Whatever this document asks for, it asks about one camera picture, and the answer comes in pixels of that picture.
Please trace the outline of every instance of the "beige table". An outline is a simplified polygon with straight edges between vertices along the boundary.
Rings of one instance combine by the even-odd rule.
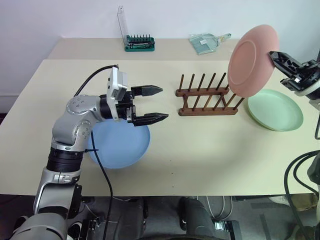
[[[207,85],[210,74],[217,72],[218,79],[227,70],[228,61],[44,60],[0,126],[1,194],[36,193],[47,164],[54,122],[83,81],[110,64],[119,64],[120,70],[127,72],[129,86],[152,84],[164,89],[151,97],[137,97],[138,115],[169,114],[149,126],[151,144],[138,163],[107,171],[116,196],[283,194],[289,162],[319,148],[313,137],[317,111],[307,98],[295,96],[280,84],[284,76],[277,70],[265,88],[287,94],[301,107],[304,122],[295,131],[276,132],[260,126],[249,116],[246,103],[234,116],[178,116],[183,101],[175,96],[175,90],[181,74],[188,79],[195,73],[193,84],[197,86],[201,74],[206,73],[203,84]],[[97,75],[83,93],[104,94],[108,76],[107,71]],[[201,98],[198,105],[205,101]],[[304,163],[298,172],[308,184],[310,163]],[[83,195],[109,194],[99,166],[88,154],[81,169]],[[293,177],[289,187],[292,193],[307,192]]]

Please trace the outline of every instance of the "pink plate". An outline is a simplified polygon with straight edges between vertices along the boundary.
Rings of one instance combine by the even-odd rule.
[[[259,92],[274,71],[268,55],[279,50],[277,32],[269,25],[248,31],[237,43],[228,66],[228,83],[232,92],[247,98]]]

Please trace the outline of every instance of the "floor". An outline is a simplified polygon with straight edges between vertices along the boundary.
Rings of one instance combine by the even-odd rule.
[[[10,237],[15,220],[21,216],[32,214],[34,196],[17,196],[12,199],[11,195],[0,195],[0,239]],[[178,196],[157,196],[146,197],[148,202],[149,217],[146,223],[144,236],[154,236],[161,234],[184,234],[180,229],[177,215]],[[198,199],[208,208],[205,196]],[[230,209],[229,198],[226,197],[225,212]],[[222,197],[210,196],[209,202],[213,214],[217,215],[222,207]],[[109,198],[96,197],[94,201],[88,203],[90,210],[96,214],[106,213],[108,210]],[[113,238],[113,232],[117,226],[122,207],[126,204],[124,200],[114,200],[112,207],[110,224],[107,239]],[[79,221],[83,218],[92,218],[92,213],[82,203],[80,214],[74,219],[69,219],[68,223]],[[316,224],[315,209],[300,213],[300,217],[305,226]],[[233,201],[233,211],[228,220],[237,220],[240,224],[242,239],[244,240],[284,240],[292,232],[295,220],[291,209],[282,204],[270,201],[267,197]],[[221,233],[220,238],[228,239],[226,233]]]

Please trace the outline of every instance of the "white wall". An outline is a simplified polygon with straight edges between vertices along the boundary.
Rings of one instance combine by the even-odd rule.
[[[60,37],[120,37],[119,5],[133,34],[240,38],[269,24],[280,50],[300,61],[315,58],[320,48],[319,0],[0,0],[0,96],[19,94]]]

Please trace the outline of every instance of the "plate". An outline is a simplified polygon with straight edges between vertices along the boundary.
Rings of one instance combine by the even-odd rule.
[[[304,121],[300,107],[290,97],[271,89],[249,97],[248,109],[258,123],[274,131],[296,130]]]
[[[120,169],[138,162],[148,150],[150,131],[148,126],[134,126],[125,120],[108,119],[93,127],[95,148],[104,168]],[[88,149],[92,149],[91,137]],[[89,152],[98,163],[95,153]]]
[[[229,61],[228,83],[232,92],[242,98],[258,93],[275,68],[268,53],[278,50],[277,32],[271,26],[259,25],[248,31]]]

